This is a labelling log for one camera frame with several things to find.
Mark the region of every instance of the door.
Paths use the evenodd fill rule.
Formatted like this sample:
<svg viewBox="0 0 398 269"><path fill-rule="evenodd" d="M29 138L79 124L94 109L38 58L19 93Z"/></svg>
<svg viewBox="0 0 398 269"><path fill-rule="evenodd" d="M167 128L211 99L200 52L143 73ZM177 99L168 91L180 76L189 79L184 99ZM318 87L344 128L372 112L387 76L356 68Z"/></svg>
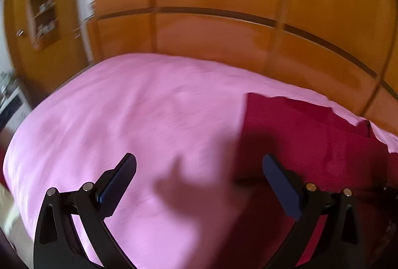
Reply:
<svg viewBox="0 0 398 269"><path fill-rule="evenodd" d="M76 0L5 0L11 59L34 104L88 65Z"/></svg>

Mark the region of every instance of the shelf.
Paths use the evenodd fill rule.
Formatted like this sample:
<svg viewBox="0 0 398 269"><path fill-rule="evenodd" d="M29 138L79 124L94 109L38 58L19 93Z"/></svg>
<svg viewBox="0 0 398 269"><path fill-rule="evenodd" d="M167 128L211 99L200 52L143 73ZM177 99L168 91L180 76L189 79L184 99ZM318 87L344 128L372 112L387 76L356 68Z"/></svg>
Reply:
<svg viewBox="0 0 398 269"><path fill-rule="evenodd" d="M48 12L50 9L52 9L53 7L55 7L55 2L53 2L50 6L46 7L46 9L42 12L39 12L35 15L35 18L38 18L40 15Z"/></svg>

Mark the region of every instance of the metal pin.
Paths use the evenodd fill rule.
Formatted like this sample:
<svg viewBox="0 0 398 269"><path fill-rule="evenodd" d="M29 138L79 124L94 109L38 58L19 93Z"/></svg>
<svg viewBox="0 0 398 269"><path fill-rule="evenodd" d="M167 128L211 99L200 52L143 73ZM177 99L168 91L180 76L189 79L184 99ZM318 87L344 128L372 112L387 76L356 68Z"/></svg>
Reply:
<svg viewBox="0 0 398 269"><path fill-rule="evenodd" d="M307 191L312 191L312 192L316 191L316 185L313 183L306 184L305 188L307 189Z"/></svg>
<svg viewBox="0 0 398 269"><path fill-rule="evenodd" d="M91 191L93 189L93 187L94 187L94 184L88 182L88 183L85 183L82 188L84 191Z"/></svg>
<svg viewBox="0 0 398 269"><path fill-rule="evenodd" d="M343 194L347 197L350 197L350 196L352 196L352 190L350 188L344 188Z"/></svg>
<svg viewBox="0 0 398 269"><path fill-rule="evenodd" d="M53 196L55 194L55 192L56 192L56 189L54 187L51 187L48 189L47 195Z"/></svg>

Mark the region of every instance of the mattress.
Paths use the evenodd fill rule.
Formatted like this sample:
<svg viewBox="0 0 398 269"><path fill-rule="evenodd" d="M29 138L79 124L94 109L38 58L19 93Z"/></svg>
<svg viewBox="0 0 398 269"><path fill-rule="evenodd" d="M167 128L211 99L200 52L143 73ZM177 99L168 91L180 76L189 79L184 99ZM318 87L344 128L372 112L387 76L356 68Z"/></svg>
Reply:
<svg viewBox="0 0 398 269"><path fill-rule="evenodd" d="M116 241L138 268L206 267L248 199L229 180L248 92L331 107L353 125L363 120L311 90L221 63L108 59L43 101L9 145L3 170L29 236L49 187L77 190L130 152L136 176L105 220ZM396 136L372 130L398 152Z"/></svg>

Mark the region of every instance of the bed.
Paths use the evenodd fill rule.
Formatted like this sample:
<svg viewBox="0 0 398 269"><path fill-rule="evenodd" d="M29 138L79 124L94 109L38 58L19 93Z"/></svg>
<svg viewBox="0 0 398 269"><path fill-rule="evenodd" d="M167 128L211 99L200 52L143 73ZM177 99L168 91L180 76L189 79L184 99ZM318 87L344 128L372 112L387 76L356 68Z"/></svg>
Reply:
<svg viewBox="0 0 398 269"><path fill-rule="evenodd" d="M249 92L330 107L353 125L363 120L309 89L213 61L107 59L43 101L10 143L3 170L29 236L49 187L73 191L95 182L131 152L137 174L105 220L117 242L138 268L205 268L247 202L228 172ZM398 152L395 135L371 128Z"/></svg>

